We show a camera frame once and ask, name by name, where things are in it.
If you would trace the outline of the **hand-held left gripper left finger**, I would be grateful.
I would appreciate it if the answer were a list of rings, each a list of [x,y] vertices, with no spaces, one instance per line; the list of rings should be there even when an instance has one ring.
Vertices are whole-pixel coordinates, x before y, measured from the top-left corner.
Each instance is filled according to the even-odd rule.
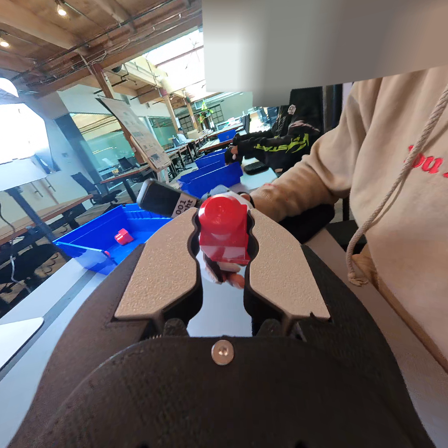
[[[115,310],[123,324],[150,324],[157,334],[171,319],[185,328],[203,304],[198,209],[189,209],[158,229],[145,243]]]

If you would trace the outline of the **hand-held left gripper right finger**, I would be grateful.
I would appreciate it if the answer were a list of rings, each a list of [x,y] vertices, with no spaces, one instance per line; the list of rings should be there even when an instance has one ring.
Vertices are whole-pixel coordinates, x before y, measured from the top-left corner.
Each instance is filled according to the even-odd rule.
[[[248,221],[243,303],[253,334],[269,319],[280,323],[284,335],[302,319],[328,322],[330,312],[299,240],[258,210],[248,210]]]

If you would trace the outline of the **wooden desk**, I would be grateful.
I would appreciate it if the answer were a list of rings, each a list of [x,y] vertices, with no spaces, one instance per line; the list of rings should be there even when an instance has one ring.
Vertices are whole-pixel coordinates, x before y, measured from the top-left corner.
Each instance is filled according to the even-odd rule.
[[[37,211],[37,215],[44,222],[47,223],[58,216],[62,216],[58,222],[52,222],[53,228],[59,228],[67,223],[71,228],[72,223],[76,223],[75,219],[83,214],[86,209],[81,207],[85,202],[90,202],[93,198],[92,194],[86,195],[81,198],[66,201],[61,204],[49,206],[42,210]],[[16,221],[13,221],[11,225],[14,227],[15,231],[8,224],[1,224],[0,228],[0,244],[8,243],[9,241],[21,237],[28,231],[28,227],[35,227],[36,224],[31,220],[30,217],[22,217]]]
[[[109,177],[107,179],[102,180],[99,184],[100,185],[106,185],[109,184],[111,182],[115,182],[115,181],[121,181],[122,184],[124,185],[126,192],[128,193],[128,196],[131,200],[131,203],[136,203],[137,202],[137,197],[134,193],[134,191],[132,190],[132,187],[130,186],[130,184],[128,183],[128,179],[138,176],[141,173],[143,173],[143,175],[148,175],[149,173],[153,173],[154,170],[152,170],[150,168],[149,165],[144,165],[138,168],[134,168],[131,170],[126,170],[122,173],[119,173],[118,175],[114,175],[112,177]]]

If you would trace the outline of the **wooden easel board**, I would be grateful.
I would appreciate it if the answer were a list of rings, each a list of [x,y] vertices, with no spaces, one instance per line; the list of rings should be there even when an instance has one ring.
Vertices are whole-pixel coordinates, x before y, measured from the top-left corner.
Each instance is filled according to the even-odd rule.
[[[126,102],[113,98],[99,97],[101,103],[130,134],[143,160],[156,172],[171,165],[171,159],[154,135],[145,127]]]

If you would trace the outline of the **black office chair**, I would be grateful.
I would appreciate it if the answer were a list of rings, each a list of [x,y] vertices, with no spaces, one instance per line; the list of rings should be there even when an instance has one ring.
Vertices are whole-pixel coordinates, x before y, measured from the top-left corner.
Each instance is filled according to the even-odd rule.
[[[107,194],[102,194],[98,190],[97,186],[90,182],[81,172],[71,175],[71,177],[77,182],[88,194],[92,195],[91,203],[93,205],[113,205],[118,203],[117,196],[122,193],[122,190],[114,190]]]

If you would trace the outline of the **black garment green print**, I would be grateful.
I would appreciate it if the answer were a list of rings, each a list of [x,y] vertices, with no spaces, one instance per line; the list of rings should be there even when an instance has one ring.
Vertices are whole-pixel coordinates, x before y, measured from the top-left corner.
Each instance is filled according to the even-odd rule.
[[[237,134],[231,145],[238,146],[242,158],[255,158],[281,175],[310,153],[321,131],[319,104],[284,105],[269,130]]]

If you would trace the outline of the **grey tripod plate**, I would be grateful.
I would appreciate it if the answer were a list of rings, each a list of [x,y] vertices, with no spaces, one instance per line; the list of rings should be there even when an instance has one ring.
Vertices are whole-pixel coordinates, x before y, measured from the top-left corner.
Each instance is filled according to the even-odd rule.
[[[36,157],[15,159],[0,165],[0,191],[42,180],[51,174],[50,168]]]

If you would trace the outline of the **white document stand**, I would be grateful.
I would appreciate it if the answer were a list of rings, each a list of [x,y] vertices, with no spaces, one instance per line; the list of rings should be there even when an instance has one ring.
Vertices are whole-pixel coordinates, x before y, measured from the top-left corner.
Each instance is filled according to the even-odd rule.
[[[0,326],[0,368],[2,369],[13,356],[42,327],[43,317],[9,322]]]

